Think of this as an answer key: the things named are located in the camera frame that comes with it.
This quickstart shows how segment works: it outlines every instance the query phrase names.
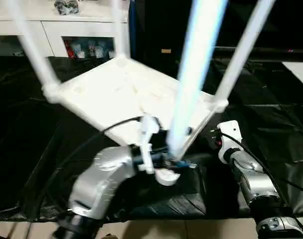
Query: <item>floor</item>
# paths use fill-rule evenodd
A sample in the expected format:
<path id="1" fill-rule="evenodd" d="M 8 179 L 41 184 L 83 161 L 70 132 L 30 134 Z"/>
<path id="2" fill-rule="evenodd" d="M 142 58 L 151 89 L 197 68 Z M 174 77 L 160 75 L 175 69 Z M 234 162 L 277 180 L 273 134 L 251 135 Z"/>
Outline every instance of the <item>floor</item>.
<path id="1" fill-rule="evenodd" d="M 11 226 L 0 222 L 0 236 L 6 237 Z M 252 219 L 128 221 L 104 225 L 96 238 L 113 234 L 119 239 L 256 239 L 255 226 Z M 49 239 L 56 227 L 55 223 L 33 224 L 29 239 Z M 18 223 L 11 238 L 24 239 L 26 228 L 27 223 Z"/>

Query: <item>wire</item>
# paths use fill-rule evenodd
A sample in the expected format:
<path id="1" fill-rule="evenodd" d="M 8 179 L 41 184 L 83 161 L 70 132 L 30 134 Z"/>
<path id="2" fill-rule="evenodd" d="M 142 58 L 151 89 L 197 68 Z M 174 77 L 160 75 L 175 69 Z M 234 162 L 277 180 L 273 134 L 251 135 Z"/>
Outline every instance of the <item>wire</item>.
<path id="1" fill-rule="evenodd" d="M 7 234 L 6 239 L 11 239 L 11 238 L 12 238 L 12 235 L 13 235 L 13 233 L 14 233 L 16 227 L 17 227 L 17 222 L 13 223 L 13 225 L 12 225 L 12 227 L 11 227 L 9 233 Z"/>
<path id="2" fill-rule="evenodd" d="M 232 136 L 230 136 L 228 134 L 225 134 L 225 133 L 220 133 L 220 135 L 225 136 L 225 137 L 231 139 L 232 141 L 234 141 L 235 143 L 237 143 L 239 146 L 241 146 L 244 149 L 245 152 L 247 152 L 251 157 L 253 157 L 263 167 L 263 169 L 269 175 L 269 177 L 271 178 L 271 180 L 273 181 L 273 183 L 275 183 L 275 180 L 274 180 L 274 177 L 275 177 L 275 178 L 277 178 L 277 179 L 279 179 L 279 180 L 281 180 L 281 181 L 283 181 L 283 182 L 291 185 L 292 187 L 297 188 L 297 189 L 299 189 L 300 191 L 303 192 L 303 188 L 300 187 L 299 185 L 297 185 L 297 184 L 295 184 L 295 183 L 293 183 L 293 182 L 291 182 L 291 181 L 289 181 L 289 180 L 287 180 L 285 178 L 282 178 L 282 177 L 279 177 L 277 175 L 272 174 L 271 171 L 265 166 L 265 164 L 257 156 L 255 156 L 244 144 L 242 144 L 241 142 L 239 142 L 238 140 L 236 140 L 234 137 L 232 137 Z"/>
<path id="3" fill-rule="evenodd" d="M 111 130 L 114 127 L 117 127 L 119 125 L 131 122 L 131 121 L 139 121 L 141 119 L 141 116 L 139 117 L 133 117 L 130 119 L 126 119 L 123 121 L 120 121 L 118 123 L 115 123 L 109 127 L 107 127 L 106 129 L 102 130 L 99 133 L 96 133 L 94 135 L 92 135 L 88 140 L 86 140 L 85 142 L 83 142 L 82 144 L 80 144 L 73 152 L 71 152 L 65 159 L 63 159 L 59 165 L 56 167 L 55 171 L 51 174 L 51 176 L 49 177 L 49 179 L 46 181 L 42 192 L 40 193 L 39 197 L 38 197 L 38 201 L 36 204 L 36 217 L 38 218 L 39 213 L 40 213 L 40 209 L 41 209 L 41 205 L 44 201 L 46 192 L 48 190 L 48 188 L 51 186 L 51 184 L 54 182 L 55 177 L 57 176 L 57 174 L 62 170 L 63 166 L 65 166 L 78 152 L 80 152 L 84 147 L 86 147 L 90 142 L 92 142 L 95 139 L 100 138 L 101 136 L 103 136 L 107 131 Z"/>
<path id="4" fill-rule="evenodd" d="M 28 238 L 29 238 L 29 235 L 30 235 L 32 226 L 33 226 L 33 223 L 29 223 L 29 224 L 28 224 L 28 227 L 27 227 L 26 232 L 25 232 L 24 239 L 28 239 Z"/>

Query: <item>black plastic sheet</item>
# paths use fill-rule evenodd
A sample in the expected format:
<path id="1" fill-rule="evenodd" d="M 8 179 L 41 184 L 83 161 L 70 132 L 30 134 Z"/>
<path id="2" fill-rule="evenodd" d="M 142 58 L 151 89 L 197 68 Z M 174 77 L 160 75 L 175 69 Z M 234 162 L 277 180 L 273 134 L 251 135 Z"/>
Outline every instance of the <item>black plastic sheet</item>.
<path id="1" fill-rule="evenodd" d="M 66 81 L 101 62 L 50 58 Z M 228 62 L 213 61 L 204 90 L 214 94 Z M 102 148 L 115 145 L 104 137 L 91 142 L 39 195 L 56 165 L 97 130 L 42 95 L 29 62 L 0 57 L 0 221 L 53 221 L 77 176 Z M 165 187 L 140 173 L 123 183 L 108 210 L 107 222 L 129 219 L 224 219 L 249 217 L 250 210 L 228 166 L 218 157 L 209 131 L 219 122 L 237 120 L 243 142 L 270 170 L 303 187 L 303 84 L 281 63 L 249 62 L 223 114 L 215 115 L 188 157 L 200 161 Z M 303 192 L 277 180 L 297 216 L 303 216 Z"/>

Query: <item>white shelf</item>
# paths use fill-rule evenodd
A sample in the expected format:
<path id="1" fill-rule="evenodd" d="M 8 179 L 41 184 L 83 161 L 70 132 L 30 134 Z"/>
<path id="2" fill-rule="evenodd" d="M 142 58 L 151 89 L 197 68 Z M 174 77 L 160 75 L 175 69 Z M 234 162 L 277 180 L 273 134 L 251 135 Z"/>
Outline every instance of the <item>white shelf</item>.
<path id="1" fill-rule="evenodd" d="M 129 0 L 120 0 L 122 21 L 128 20 Z M 11 20 L 4 0 L 0 0 L 0 21 Z M 73 15 L 59 15 L 52 0 L 20 0 L 27 20 L 31 21 L 92 21 L 113 22 L 110 0 L 79 1 L 80 12 Z"/>
<path id="2" fill-rule="evenodd" d="M 42 23 L 40 21 L 29 21 L 28 26 L 34 33 L 34 38 L 41 49 L 43 56 L 53 56 L 53 52 L 44 32 Z M 22 31 L 20 31 L 13 22 L 0 21 L 0 36 L 16 36 L 22 34 Z"/>
<path id="3" fill-rule="evenodd" d="M 54 56 L 67 57 L 62 36 L 79 37 L 116 37 L 115 24 L 110 22 L 70 22 L 70 21 L 43 21 L 47 39 Z M 121 24 L 124 36 L 124 47 L 127 56 L 130 56 L 128 25 Z"/>

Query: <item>small object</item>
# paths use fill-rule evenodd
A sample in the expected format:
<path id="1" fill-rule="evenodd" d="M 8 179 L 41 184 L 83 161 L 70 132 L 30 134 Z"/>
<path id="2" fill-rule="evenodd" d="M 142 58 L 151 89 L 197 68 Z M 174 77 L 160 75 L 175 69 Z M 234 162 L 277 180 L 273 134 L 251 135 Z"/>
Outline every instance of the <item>small object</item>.
<path id="1" fill-rule="evenodd" d="M 171 49 L 162 49 L 161 52 L 165 53 L 165 54 L 170 54 L 171 53 Z"/>
<path id="2" fill-rule="evenodd" d="M 65 47 L 66 47 L 66 51 L 67 51 L 67 55 L 69 58 L 75 58 L 73 49 L 69 46 L 68 41 L 64 41 Z"/>
<path id="3" fill-rule="evenodd" d="M 82 51 L 81 44 L 73 43 L 73 44 L 71 44 L 71 47 L 74 51 L 74 54 L 77 56 L 77 58 L 85 58 L 85 52 Z"/>
<path id="4" fill-rule="evenodd" d="M 80 52 L 77 54 L 77 58 L 85 58 L 85 52 L 84 52 L 84 51 L 80 51 Z"/>
<path id="5" fill-rule="evenodd" d="M 55 0 L 54 6 L 60 15 L 76 14 L 79 12 L 79 7 L 76 0 Z"/>
<path id="6" fill-rule="evenodd" d="M 12 52 L 13 56 L 24 56 L 24 52 L 22 50 Z"/>
<path id="7" fill-rule="evenodd" d="M 192 133 L 192 127 L 187 127 L 187 135 L 190 135 Z"/>
<path id="8" fill-rule="evenodd" d="M 95 47 L 96 58 L 105 58 L 108 50 L 105 41 L 98 41 L 98 46 Z"/>
<path id="9" fill-rule="evenodd" d="M 95 41 L 88 41 L 88 51 L 90 56 L 95 57 Z"/>
<path id="10" fill-rule="evenodd" d="M 164 186 L 172 186 L 176 183 L 180 174 L 174 173 L 172 170 L 166 168 L 156 169 L 155 177 L 158 183 Z"/>
<path id="11" fill-rule="evenodd" d="M 115 51 L 109 51 L 108 55 L 109 55 L 110 59 L 112 59 L 116 56 Z"/>

